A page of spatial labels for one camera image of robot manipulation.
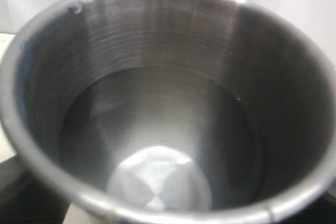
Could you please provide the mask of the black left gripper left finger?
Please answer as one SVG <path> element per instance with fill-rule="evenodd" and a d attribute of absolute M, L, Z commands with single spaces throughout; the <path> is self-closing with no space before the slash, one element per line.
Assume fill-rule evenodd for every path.
<path fill-rule="evenodd" d="M 17 156 L 1 162 L 1 223 L 63 223 L 69 205 Z"/>

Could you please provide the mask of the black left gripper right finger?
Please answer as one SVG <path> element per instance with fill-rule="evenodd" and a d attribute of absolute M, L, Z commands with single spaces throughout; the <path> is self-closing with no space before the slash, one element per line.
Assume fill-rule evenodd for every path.
<path fill-rule="evenodd" d="M 335 224 L 335 196 L 330 193 L 325 193 L 323 199 L 325 202 L 325 206 L 323 207 L 325 220 L 323 223 Z"/>

